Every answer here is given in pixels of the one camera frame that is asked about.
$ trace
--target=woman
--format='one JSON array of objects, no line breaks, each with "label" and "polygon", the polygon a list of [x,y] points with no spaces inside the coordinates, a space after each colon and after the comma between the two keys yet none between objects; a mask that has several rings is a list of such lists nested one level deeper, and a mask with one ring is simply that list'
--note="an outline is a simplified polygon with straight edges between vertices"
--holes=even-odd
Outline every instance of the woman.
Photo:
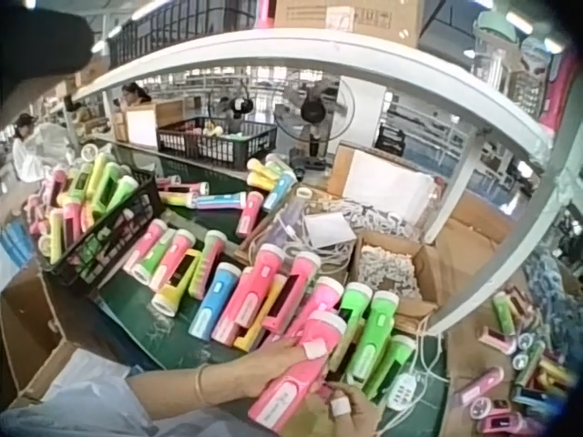
[{"label": "woman", "polygon": [[36,153],[36,147],[27,141],[35,130],[35,119],[23,113],[15,122],[15,138],[12,143],[12,159],[18,178],[24,182],[37,182],[45,177],[43,160]]},{"label": "woman", "polygon": [[152,97],[150,97],[146,90],[139,86],[136,82],[132,82],[131,84],[126,84],[121,87],[121,93],[124,97],[126,105],[129,107],[141,105],[142,103],[149,103],[152,101]]},{"label": "woman", "polygon": [[[263,437],[272,435],[212,408],[261,394],[271,380],[301,361],[321,358],[315,342],[295,347],[275,342],[238,360],[195,370],[152,371],[126,380],[101,378],[59,391],[41,405],[0,416],[7,437]],[[361,391],[330,384],[334,437],[373,437],[380,412]]]}]

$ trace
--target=table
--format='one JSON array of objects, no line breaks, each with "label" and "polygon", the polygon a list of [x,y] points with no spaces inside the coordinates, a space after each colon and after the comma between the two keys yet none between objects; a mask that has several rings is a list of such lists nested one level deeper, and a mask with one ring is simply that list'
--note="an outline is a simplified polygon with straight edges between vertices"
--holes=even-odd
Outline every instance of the table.
[{"label": "table", "polygon": [[[126,147],[116,147],[114,152],[119,162],[123,164],[143,167],[148,163],[156,162],[156,171],[160,175],[179,174],[184,182],[206,180],[210,183],[213,193],[247,190],[243,180],[207,168],[187,165],[173,159],[161,158]],[[239,220],[237,212],[194,212],[185,208],[173,208],[173,210],[183,218],[199,225],[199,229],[219,229],[227,234],[230,241],[240,242],[240,239],[234,235]],[[195,237],[199,239],[197,249],[201,249],[201,236],[195,233]],[[223,260],[240,265],[229,255],[223,255]],[[199,305],[197,301],[185,298],[176,318],[169,319],[157,314],[149,306],[151,298],[152,291],[148,287],[139,284],[124,271],[119,271],[99,291],[98,303],[161,368],[196,367],[204,362],[230,361],[241,356],[242,352],[240,351],[227,348],[214,341],[207,343],[188,335],[187,329]],[[436,340],[427,339],[425,342],[427,362],[432,360],[436,348]],[[435,372],[441,375],[445,374],[444,356],[438,363]],[[437,435],[445,407],[446,393],[446,384],[430,380],[426,395],[411,416],[386,435],[399,435],[399,437]]]}]

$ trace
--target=bracelet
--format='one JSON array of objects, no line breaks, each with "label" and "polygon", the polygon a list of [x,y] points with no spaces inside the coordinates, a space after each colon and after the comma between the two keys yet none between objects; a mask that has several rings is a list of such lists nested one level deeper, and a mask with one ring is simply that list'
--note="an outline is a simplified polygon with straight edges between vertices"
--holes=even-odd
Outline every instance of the bracelet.
[{"label": "bracelet", "polygon": [[208,363],[202,364],[201,366],[199,366],[197,368],[197,373],[196,373],[196,375],[194,375],[194,395],[196,396],[197,401],[199,401],[201,407],[210,406],[209,403],[206,402],[206,400],[204,399],[204,395],[202,394],[202,385],[201,385],[202,371],[204,371],[205,368],[207,368],[208,366],[209,366]]}]

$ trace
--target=hand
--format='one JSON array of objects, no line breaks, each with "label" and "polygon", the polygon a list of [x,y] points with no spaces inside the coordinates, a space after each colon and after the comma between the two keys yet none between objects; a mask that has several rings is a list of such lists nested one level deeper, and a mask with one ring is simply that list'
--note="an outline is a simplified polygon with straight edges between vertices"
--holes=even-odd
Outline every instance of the hand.
[{"label": "hand", "polygon": [[350,401],[351,412],[334,417],[334,437],[373,437],[379,422],[381,410],[364,393],[348,384],[327,382],[334,389],[333,399],[345,396]]},{"label": "hand", "polygon": [[243,396],[258,397],[271,380],[282,376],[294,364],[308,359],[304,348],[294,346],[294,343],[295,339],[275,341],[227,363]]}]

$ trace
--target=plastic crate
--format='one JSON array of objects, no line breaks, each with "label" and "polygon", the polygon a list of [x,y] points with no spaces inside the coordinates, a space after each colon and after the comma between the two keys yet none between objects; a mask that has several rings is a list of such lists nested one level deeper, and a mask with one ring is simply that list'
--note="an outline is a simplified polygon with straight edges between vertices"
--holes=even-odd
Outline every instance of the plastic crate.
[{"label": "plastic crate", "polygon": [[[192,130],[204,128],[209,119],[195,117],[158,129],[159,152],[192,161],[246,170],[251,158],[262,158],[275,149],[277,127],[268,123],[244,121],[241,138],[195,135]],[[224,118],[213,118],[216,126],[225,128]]]},{"label": "plastic crate", "polygon": [[31,237],[41,268],[76,294],[90,293],[138,240],[149,222],[164,210],[153,173],[132,168],[139,188],[100,218],[61,260],[50,264]]}]

